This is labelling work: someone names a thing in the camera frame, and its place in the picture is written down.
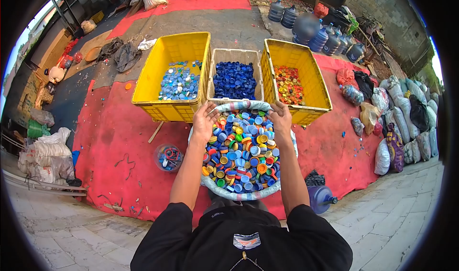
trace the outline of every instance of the water gallon bottle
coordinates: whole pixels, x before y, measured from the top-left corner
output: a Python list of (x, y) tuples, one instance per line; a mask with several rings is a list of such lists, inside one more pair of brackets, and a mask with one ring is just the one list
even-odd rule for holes
[(333, 56), (335, 51), (338, 49), (340, 46), (341, 41), (339, 39), (338, 34), (335, 35), (329, 35), (327, 43), (325, 43), (324, 48), (322, 49), (322, 52), (324, 52), (328, 56)]
[(280, 22), (284, 14), (284, 6), (280, 3), (281, 0), (271, 3), (269, 6), (268, 19), (274, 22)]
[(326, 31), (326, 28), (323, 27), (322, 29), (319, 30), (316, 37), (312, 38), (309, 41), (308, 46), (312, 51), (320, 52), (322, 51), (322, 48), (324, 47), (325, 43), (327, 43), (327, 40), (328, 40), (328, 34)]
[(355, 63), (358, 58), (360, 58), (365, 53), (365, 47), (362, 43), (357, 43), (352, 45), (352, 47), (347, 51), (347, 58), (351, 63)]
[(305, 12), (298, 16), (293, 24), (293, 42), (307, 45), (309, 40), (314, 38), (320, 27), (318, 18), (309, 12)]
[(347, 35), (346, 36), (346, 42), (347, 42), (347, 46), (342, 52), (343, 55), (346, 55), (347, 50), (349, 49), (349, 47), (351, 47), (353, 45), (352, 36), (351, 35)]
[(282, 21), (280, 23), (285, 28), (291, 29), (298, 15), (300, 15), (300, 13), (296, 10), (295, 5), (292, 5), (290, 8), (285, 8), (284, 16), (282, 16)]
[(346, 40), (346, 37), (344, 35), (340, 35), (340, 36), (338, 36), (338, 38), (340, 39), (341, 44), (338, 47), (338, 49), (336, 49), (336, 51), (335, 51), (335, 54), (337, 54), (337, 55), (341, 54), (344, 51), (344, 49), (346, 48), (346, 46), (347, 46), (347, 40)]
[(333, 196), (329, 187), (325, 185), (307, 187), (309, 193), (309, 202), (315, 214), (322, 214), (327, 211), (330, 205), (338, 202), (336, 196)]

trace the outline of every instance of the shirt logo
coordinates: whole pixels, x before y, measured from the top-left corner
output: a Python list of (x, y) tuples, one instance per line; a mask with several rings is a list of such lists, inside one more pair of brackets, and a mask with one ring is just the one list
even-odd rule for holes
[(251, 235), (234, 234), (233, 245), (239, 249), (248, 250), (261, 244), (259, 233)]

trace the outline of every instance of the orange plastic bag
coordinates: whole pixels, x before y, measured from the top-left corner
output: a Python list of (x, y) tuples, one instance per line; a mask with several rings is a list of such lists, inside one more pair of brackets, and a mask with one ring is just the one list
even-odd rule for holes
[(359, 84), (357, 84), (357, 81), (355, 80), (354, 77), (354, 71), (348, 68), (342, 68), (338, 70), (338, 73), (336, 74), (336, 81), (340, 85), (353, 85), (357, 90), (359, 89)]

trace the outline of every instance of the person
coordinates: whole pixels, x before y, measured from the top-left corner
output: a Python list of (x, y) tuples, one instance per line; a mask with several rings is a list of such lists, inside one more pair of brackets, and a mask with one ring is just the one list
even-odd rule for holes
[(169, 205), (138, 246), (131, 270), (349, 270), (352, 250), (309, 207), (309, 195), (290, 137), (291, 114), (271, 105), (275, 142), (282, 159), (281, 196), (287, 228), (260, 202), (235, 203), (213, 196), (192, 231), (192, 210), (201, 181), (202, 157), (219, 117), (212, 102), (193, 117), (193, 134), (172, 185)]

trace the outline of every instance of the cloth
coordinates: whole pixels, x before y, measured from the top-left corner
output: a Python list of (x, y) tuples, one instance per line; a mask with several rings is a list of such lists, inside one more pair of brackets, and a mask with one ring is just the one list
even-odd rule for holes
[(51, 83), (59, 83), (64, 78), (64, 69), (57, 66), (52, 67), (49, 71), (48, 79)]
[[(290, 212), (289, 231), (271, 213), (252, 207), (217, 208), (193, 232), (192, 216), (185, 204), (169, 204), (138, 246), (131, 270), (230, 270), (242, 251), (266, 271), (351, 267), (347, 242), (306, 205)], [(242, 260), (233, 270), (260, 269)]]

